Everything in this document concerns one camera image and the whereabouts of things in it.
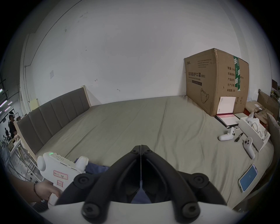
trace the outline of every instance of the mattress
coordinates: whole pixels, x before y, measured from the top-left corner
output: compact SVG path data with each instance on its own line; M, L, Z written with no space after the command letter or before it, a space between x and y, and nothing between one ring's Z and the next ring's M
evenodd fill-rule
M238 142L219 141L227 129L187 96L114 102L90 107L56 133L37 153L52 151L74 161L86 156L111 166L135 145L147 145L176 170L204 173L234 208L256 186L273 158L269 140L251 160ZM241 130L236 130L236 137ZM258 175L241 193L238 179L255 164Z

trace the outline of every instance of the ceiling light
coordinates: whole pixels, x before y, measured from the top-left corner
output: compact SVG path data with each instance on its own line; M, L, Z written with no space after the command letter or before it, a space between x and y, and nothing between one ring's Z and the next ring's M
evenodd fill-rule
M0 105L0 107L2 107L6 102L7 102L7 101L5 100L5 101Z
M11 106L9 106L6 110L5 110L5 112L10 108Z

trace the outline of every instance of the green tape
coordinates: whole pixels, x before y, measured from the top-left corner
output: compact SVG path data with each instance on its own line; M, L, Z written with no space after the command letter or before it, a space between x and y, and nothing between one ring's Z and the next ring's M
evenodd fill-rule
M235 65L235 87L237 91L240 91L240 67L238 57L233 56L234 65Z

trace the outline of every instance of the black pen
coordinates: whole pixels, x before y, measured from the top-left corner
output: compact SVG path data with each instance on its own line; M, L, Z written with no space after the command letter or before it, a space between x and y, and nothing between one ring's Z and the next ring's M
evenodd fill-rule
M237 137L237 139L234 140L234 142L238 142L238 140L240 139L240 137L243 135L243 132Z

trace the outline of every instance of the hand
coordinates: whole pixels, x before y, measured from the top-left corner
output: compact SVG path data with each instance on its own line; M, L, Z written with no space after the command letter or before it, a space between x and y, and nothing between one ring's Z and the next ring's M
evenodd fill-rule
M15 140L17 142L19 140L19 135L15 135L14 138L15 138Z
M59 188L53 186L53 183L48 180L35 184L35 191L37 195L39 195L40 198L44 200L49 200L52 193L54 193L58 198L62 194L62 191Z

